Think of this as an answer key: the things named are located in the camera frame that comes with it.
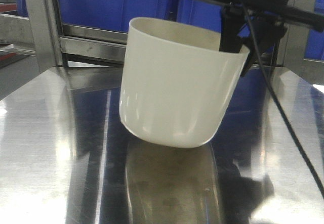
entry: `white cup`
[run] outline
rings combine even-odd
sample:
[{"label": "white cup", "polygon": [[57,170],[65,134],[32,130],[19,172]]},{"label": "white cup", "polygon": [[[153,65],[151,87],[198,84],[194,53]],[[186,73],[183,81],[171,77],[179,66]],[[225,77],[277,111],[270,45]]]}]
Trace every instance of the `white cup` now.
[{"label": "white cup", "polygon": [[137,137],[193,148],[208,142],[225,114],[244,62],[219,51],[220,33],[181,23],[130,21],[119,114]]}]

